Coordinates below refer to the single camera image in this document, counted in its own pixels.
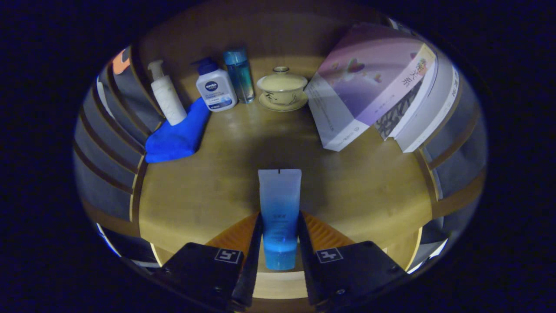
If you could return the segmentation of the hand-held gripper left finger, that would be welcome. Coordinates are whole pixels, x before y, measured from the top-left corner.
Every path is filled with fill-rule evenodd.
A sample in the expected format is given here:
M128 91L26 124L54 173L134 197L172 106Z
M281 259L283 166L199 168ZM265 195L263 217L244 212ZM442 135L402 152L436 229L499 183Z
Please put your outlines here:
M154 273L155 283L206 311L246 311L252 305L262 216L253 214L210 244L189 242Z

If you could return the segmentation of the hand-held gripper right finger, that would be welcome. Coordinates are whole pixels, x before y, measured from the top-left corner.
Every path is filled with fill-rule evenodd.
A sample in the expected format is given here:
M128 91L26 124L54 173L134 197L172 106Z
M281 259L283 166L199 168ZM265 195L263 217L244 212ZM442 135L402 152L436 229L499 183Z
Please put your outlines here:
M314 249L309 215L298 216L298 239L308 301L316 311L350 311L409 279L409 274L370 240Z

